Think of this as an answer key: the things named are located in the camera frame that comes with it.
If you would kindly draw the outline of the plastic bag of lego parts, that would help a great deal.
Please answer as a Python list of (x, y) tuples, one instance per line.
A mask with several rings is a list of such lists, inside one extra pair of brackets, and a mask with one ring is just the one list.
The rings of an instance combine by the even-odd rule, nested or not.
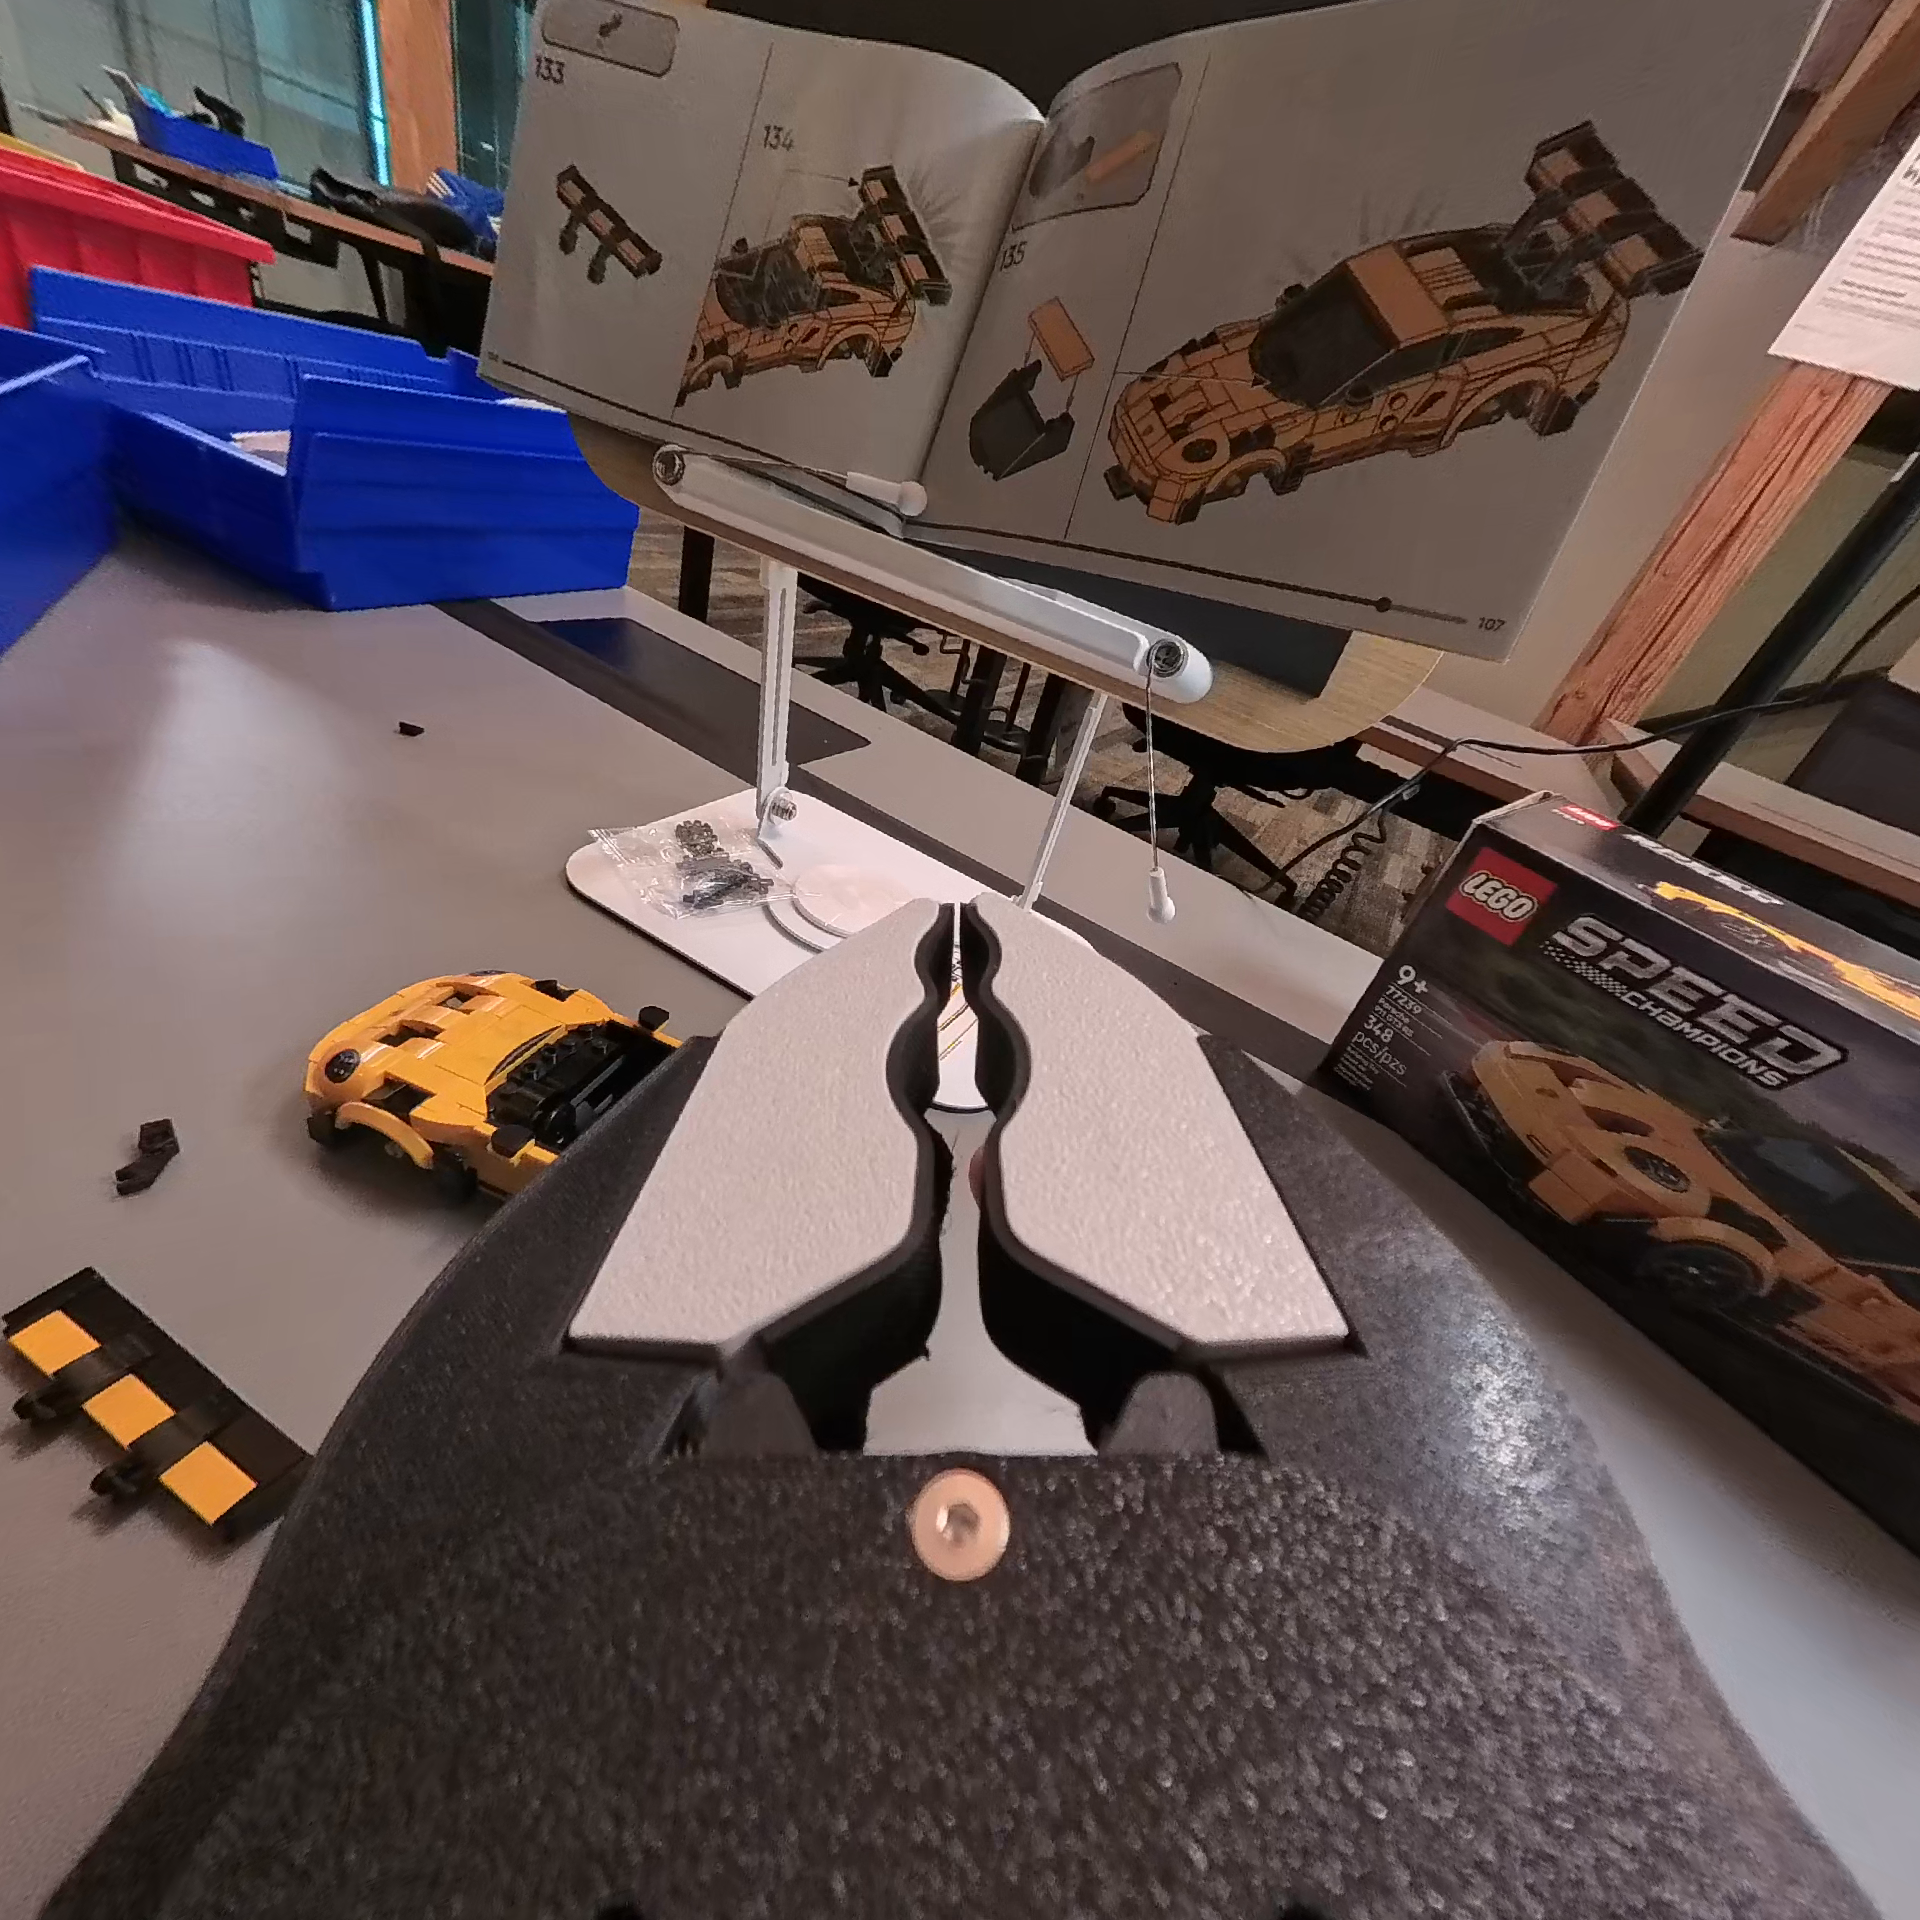
[(754, 833), (710, 815), (648, 826), (596, 826), (606, 854), (633, 898), (665, 918), (720, 918), (785, 898), (789, 885)]

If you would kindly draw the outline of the white paper notice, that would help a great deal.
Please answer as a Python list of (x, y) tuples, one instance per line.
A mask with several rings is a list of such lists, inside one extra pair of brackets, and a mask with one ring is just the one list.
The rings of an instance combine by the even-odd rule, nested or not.
[(1916, 391), (1916, 142), (1889, 169), (1770, 355)]

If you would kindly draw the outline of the yellow lego car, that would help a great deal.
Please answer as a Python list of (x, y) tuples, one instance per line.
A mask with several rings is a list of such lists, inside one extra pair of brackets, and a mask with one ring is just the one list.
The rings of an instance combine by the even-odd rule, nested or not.
[(311, 1048), (305, 1131), (376, 1137), (457, 1205), (514, 1196), (675, 1053), (663, 1019), (524, 973), (427, 977)]

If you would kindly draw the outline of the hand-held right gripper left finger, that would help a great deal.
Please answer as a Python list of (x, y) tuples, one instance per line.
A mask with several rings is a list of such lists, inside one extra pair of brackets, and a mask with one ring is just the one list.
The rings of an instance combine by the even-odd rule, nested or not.
[(928, 1120), (954, 912), (911, 898), (711, 1043), (567, 1337), (774, 1378), (811, 1444), (862, 1449), (942, 1309), (950, 1150)]

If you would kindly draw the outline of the yellow black lego spoiler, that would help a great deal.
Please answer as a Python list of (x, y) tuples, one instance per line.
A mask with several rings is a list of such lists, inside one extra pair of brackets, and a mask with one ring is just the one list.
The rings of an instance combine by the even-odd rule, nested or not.
[(223, 1544), (276, 1523), (311, 1455), (85, 1266), (4, 1314), (4, 1340), (32, 1376), (11, 1413), (85, 1420), (113, 1442), (91, 1490), (114, 1505), (165, 1494)]

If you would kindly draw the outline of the white book stand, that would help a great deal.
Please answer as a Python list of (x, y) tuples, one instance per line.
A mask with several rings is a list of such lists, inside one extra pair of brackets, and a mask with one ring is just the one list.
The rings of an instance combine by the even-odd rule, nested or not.
[(799, 575), (850, 587), (862, 599), (911, 615), (924, 628), (1037, 663), (1094, 691), (1076, 733), (1020, 906), (1037, 907), (1072, 790), (1106, 703), (1183, 706), (1182, 727), (1259, 755), (1307, 755), (1386, 722), (1427, 684), (1439, 652), (1358, 632), (1320, 693), (1263, 682), (1236, 663), (1147, 622), (1002, 582), (898, 539), (895, 515), (880, 527), (845, 518), (749, 469), (653, 446), (618, 427), (569, 415), (587, 466), (637, 505), (663, 508), (689, 534), (714, 534), (760, 557), (762, 667), (758, 703), (754, 823), (781, 830), (788, 812), (788, 706), (794, 686)]

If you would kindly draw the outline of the red storage bin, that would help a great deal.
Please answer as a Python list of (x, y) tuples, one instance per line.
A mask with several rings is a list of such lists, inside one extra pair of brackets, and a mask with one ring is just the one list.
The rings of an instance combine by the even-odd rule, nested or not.
[(250, 307), (269, 241), (61, 157), (4, 145), (4, 323), (31, 326), (35, 266)]

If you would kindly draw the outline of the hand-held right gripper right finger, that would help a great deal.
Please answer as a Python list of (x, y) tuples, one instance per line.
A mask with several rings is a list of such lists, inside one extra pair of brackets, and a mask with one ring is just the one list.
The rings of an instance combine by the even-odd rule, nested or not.
[(961, 907), (977, 1013), (977, 1303), (1094, 1449), (1256, 1449), (1228, 1368), (1324, 1361), (1350, 1323), (1206, 1039), (1002, 896)]

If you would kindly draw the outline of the lego set box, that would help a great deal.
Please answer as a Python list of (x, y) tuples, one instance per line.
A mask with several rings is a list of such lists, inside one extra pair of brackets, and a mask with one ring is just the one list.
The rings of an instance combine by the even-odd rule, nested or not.
[(1916, 1548), (1916, 961), (1561, 797), (1313, 1071)]

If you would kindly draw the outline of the black metal pole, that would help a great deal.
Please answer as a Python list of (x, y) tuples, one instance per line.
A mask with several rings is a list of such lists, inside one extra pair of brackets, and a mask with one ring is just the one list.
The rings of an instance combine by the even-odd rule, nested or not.
[(1685, 806), (1698, 792), (1727, 750), (1738, 743), (1748, 722), (1787, 706), (1783, 686), (1810, 658), (1825, 632), (1847, 615), (1853, 599), (1878, 579), (1884, 563), (1916, 524), (1916, 454), (1899, 466), (1896, 477), (1878, 494), (1873, 505), (1859, 518), (1844, 542), (1813, 571), (1810, 584), (1791, 603), (1783, 618), (1764, 632), (1757, 654), (1733, 677), (1724, 699), (1688, 722), (1651, 727), (1656, 743), (1677, 740), (1677, 750), (1665, 759), (1651, 788), (1627, 807), (1622, 826), (1642, 837), (1659, 837), (1677, 819)]

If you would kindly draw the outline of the lego instruction booklet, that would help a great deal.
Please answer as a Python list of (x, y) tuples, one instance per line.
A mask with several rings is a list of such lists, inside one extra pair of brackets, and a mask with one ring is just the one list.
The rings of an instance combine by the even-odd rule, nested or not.
[(1501, 660), (1822, 2), (545, 2), (480, 370), (954, 563)]

